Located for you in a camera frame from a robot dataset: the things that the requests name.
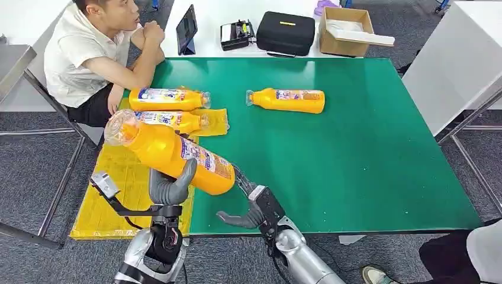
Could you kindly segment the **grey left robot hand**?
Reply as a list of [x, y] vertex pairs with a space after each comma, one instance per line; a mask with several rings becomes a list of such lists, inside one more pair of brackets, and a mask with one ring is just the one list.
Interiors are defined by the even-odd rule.
[[154, 204], [179, 205], [188, 197], [188, 187], [197, 170], [197, 160], [189, 159], [178, 178], [155, 169], [149, 172], [149, 196]]

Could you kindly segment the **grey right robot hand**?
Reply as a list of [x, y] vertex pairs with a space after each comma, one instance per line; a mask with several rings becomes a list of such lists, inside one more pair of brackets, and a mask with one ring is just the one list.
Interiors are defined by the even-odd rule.
[[234, 227], [246, 228], [248, 230], [258, 228], [258, 226], [264, 222], [265, 217], [256, 206], [255, 202], [249, 199], [249, 195], [255, 190], [257, 184], [251, 182], [235, 164], [232, 164], [232, 166], [234, 168], [235, 182], [249, 201], [249, 209], [245, 215], [241, 216], [229, 215], [224, 211], [218, 211], [216, 216], [218, 216], [223, 223]]

